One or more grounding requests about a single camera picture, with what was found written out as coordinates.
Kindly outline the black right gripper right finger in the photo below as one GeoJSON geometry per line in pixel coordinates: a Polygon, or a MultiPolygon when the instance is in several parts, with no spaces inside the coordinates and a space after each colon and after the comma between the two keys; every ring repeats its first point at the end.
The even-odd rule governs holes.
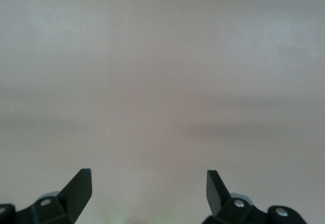
{"type": "Polygon", "coordinates": [[[295,210],[273,205],[267,212],[256,208],[245,195],[230,194],[219,173],[207,171],[206,197],[212,215],[203,223],[306,223],[295,210]]]}

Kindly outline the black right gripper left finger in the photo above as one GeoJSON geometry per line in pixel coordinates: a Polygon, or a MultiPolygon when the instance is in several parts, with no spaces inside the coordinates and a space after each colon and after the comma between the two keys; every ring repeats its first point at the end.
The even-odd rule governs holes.
{"type": "Polygon", "coordinates": [[[81,169],[55,196],[42,197],[20,211],[13,204],[1,204],[1,223],[75,223],[91,195],[91,169],[81,169]]]}

